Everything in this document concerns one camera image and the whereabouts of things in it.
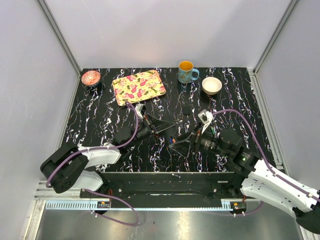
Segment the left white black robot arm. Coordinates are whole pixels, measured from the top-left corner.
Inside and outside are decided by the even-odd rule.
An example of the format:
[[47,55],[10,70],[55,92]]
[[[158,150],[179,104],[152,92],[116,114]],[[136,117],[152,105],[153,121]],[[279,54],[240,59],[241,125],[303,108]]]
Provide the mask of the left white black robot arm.
[[120,128],[113,142],[106,146],[78,147],[67,142],[40,166],[40,171],[46,177],[45,186],[57,194],[72,187],[87,188],[96,197],[102,198],[108,193],[108,185],[99,174],[87,169],[98,165],[115,165],[139,142],[150,136],[158,138],[174,126],[172,121],[145,114],[142,124],[136,120],[134,130],[127,126]]

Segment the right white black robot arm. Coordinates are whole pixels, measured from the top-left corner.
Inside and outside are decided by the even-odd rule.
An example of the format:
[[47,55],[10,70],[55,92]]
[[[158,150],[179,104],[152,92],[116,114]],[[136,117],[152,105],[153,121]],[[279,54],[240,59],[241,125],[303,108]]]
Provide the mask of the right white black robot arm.
[[304,229],[320,233],[320,192],[302,184],[270,165],[262,156],[246,147],[232,128],[218,136],[209,131],[193,130],[169,140],[169,148],[183,157],[201,152],[226,158],[227,171],[237,179],[227,186],[233,198],[255,198],[287,213]]

